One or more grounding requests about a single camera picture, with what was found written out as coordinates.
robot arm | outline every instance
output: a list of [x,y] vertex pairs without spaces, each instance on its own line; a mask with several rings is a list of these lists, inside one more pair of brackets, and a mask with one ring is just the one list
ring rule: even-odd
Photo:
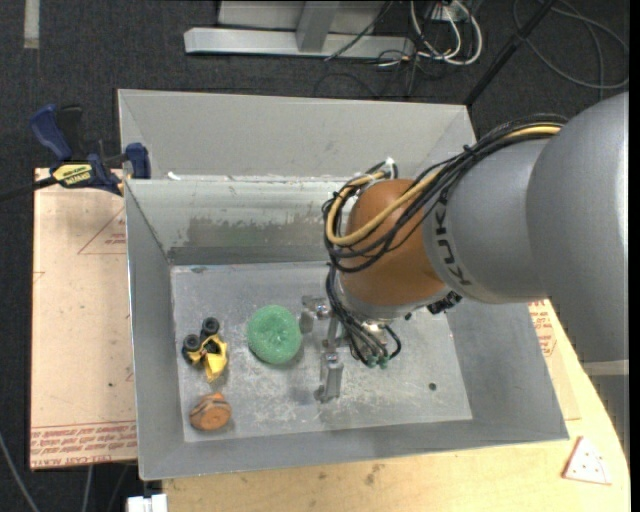
[[452,294],[549,298],[583,362],[627,359],[628,104],[510,123],[415,180],[348,182],[325,209],[334,300],[386,326]]

wooden disc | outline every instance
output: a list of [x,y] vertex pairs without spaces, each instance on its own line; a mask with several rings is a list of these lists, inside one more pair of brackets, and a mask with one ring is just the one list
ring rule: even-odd
[[220,393],[203,396],[189,414],[191,425],[198,430],[217,430],[230,418],[231,406]]

white cable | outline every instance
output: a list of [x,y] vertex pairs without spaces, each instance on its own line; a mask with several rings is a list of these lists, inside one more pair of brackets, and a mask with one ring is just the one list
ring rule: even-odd
[[18,473],[18,470],[15,464],[13,463],[13,460],[11,459],[11,455],[9,454],[9,449],[7,448],[7,445],[4,444],[4,438],[2,437],[2,432],[0,432],[0,449],[2,449],[2,453],[4,455],[4,458],[7,461],[7,464],[9,465],[11,474],[13,475],[13,478],[18,484],[18,487],[20,487],[20,490],[22,491],[22,495],[24,496],[24,499],[27,500],[27,503],[29,503],[29,506],[31,507],[31,510],[33,510],[33,512],[40,512],[35,502],[33,501],[33,498],[31,498],[31,494],[29,494],[29,491],[27,490],[26,485],[22,481],[22,478],[20,477],[20,474]]
[[[420,23],[418,23],[418,17],[416,16],[416,3],[413,0],[411,0],[410,6],[411,6],[411,9],[410,9],[411,21],[413,23],[413,28],[418,33],[418,35],[422,36],[422,29],[420,28]],[[422,42],[425,44],[427,48],[429,48],[429,50],[431,50],[432,53],[437,55],[437,57],[433,57],[433,58],[438,58],[438,59],[444,58],[444,54],[440,53],[433,46],[431,46],[429,41],[422,38]],[[425,56],[432,58],[431,55],[427,54],[426,52],[425,52]]]
[[[480,25],[478,25],[478,22],[476,21],[475,17],[472,16],[471,13],[469,12],[469,9],[467,9],[458,0],[454,0],[453,3],[464,11],[464,13],[467,16],[467,19],[470,21],[471,26],[473,27],[473,31],[476,39],[475,53],[468,59],[464,59],[464,60],[455,59],[458,53],[460,53],[460,49],[462,48],[462,36],[460,35],[460,31],[458,30],[458,27],[455,21],[453,21],[451,14],[447,9],[445,9],[444,10],[445,15],[449,19],[449,24],[453,28],[453,31],[456,36],[456,42],[457,42],[456,49],[453,52],[440,53],[429,43],[429,41],[422,38],[422,42],[431,51],[431,53],[423,51],[423,52],[417,52],[417,54],[420,57],[424,57],[427,59],[442,60],[447,64],[451,64],[453,66],[468,66],[469,64],[473,64],[476,60],[478,60],[478,58],[480,57],[480,54],[482,53],[482,46],[483,46],[482,30],[480,29]],[[420,29],[420,24],[418,23],[418,17],[416,15],[415,2],[413,0],[410,2],[410,7],[411,7],[410,9],[411,22],[413,23],[413,28],[416,30],[416,32],[418,32],[418,34],[422,34],[422,30]]]
[[480,25],[478,25],[478,22],[476,21],[475,17],[473,17],[471,15],[471,13],[469,12],[469,9],[467,9],[464,5],[462,5],[458,0],[454,0],[454,2],[458,7],[460,7],[460,9],[462,9],[465,14],[467,15],[467,18],[469,19],[469,21],[471,22],[471,25],[473,26],[473,31],[476,34],[476,52],[469,58],[469,59],[465,59],[465,60],[447,60],[447,63],[449,64],[453,64],[454,66],[468,66],[469,64],[473,64],[476,60],[478,60],[478,57],[480,57],[480,54],[482,53],[482,30],[480,30]]
[[[453,50],[453,52],[450,51],[450,50],[447,50],[444,53],[440,53],[440,52],[436,52],[435,50],[432,50],[432,51],[434,51],[434,53],[437,53],[436,57],[434,57],[433,55],[431,55],[428,52],[418,52],[418,55],[420,55],[421,57],[429,58],[429,59],[442,59],[442,60],[444,60],[446,62],[449,62],[456,55],[458,55],[458,53],[460,53],[460,50],[462,49],[462,36],[460,35],[460,31],[458,30],[458,26],[456,25],[455,21],[453,21],[453,18],[451,17],[451,13],[449,13],[449,10],[448,9],[443,9],[442,6],[440,6],[440,9],[442,10],[442,12],[444,12],[445,16],[448,18],[448,23],[451,26],[451,28],[453,29],[453,33],[456,36],[456,49]],[[414,22],[417,21],[416,16],[415,16],[415,8],[413,9],[413,19],[414,19]],[[423,41],[429,48],[433,48],[433,46],[431,46],[425,39],[423,39]]]

cardboard sheet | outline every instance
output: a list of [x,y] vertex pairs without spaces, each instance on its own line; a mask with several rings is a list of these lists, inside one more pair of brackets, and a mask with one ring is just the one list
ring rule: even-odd
[[137,454],[124,202],[35,194],[32,469]]

metal stand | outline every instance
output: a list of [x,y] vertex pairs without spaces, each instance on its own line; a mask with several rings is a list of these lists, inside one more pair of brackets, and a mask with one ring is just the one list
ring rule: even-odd
[[[188,54],[253,54],[301,57],[329,57],[353,42],[356,34],[329,33],[341,15],[340,2],[304,2],[295,31],[239,28],[193,28],[184,34]],[[367,12],[361,9],[361,16]],[[361,26],[367,27],[369,18]],[[364,35],[336,57],[375,59],[381,53],[397,56],[392,50],[409,52],[404,37]]]

